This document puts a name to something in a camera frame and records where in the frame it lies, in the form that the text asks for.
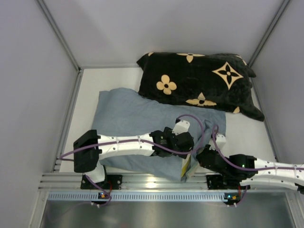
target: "blue cloth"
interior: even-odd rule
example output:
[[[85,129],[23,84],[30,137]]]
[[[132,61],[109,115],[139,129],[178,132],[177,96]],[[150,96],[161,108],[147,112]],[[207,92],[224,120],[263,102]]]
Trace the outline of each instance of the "blue cloth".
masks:
[[[226,132],[225,112],[214,109],[160,104],[157,101],[142,98],[134,90],[126,88],[101,91],[95,113],[92,129],[98,134],[108,136],[134,136],[150,133],[156,130],[163,131],[167,126],[175,126],[176,117],[182,114],[192,114],[198,117],[205,129],[204,145],[211,137],[214,124],[219,125],[222,134]],[[198,123],[190,118],[183,117],[190,122],[189,132],[195,143],[201,137]],[[141,155],[117,156],[100,161],[108,165],[130,171],[154,174],[175,181],[185,181],[187,176],[181,178],[182,158],[171,156],[146,157]],[[195,156],[191,158],[191,167],[197,166]]]

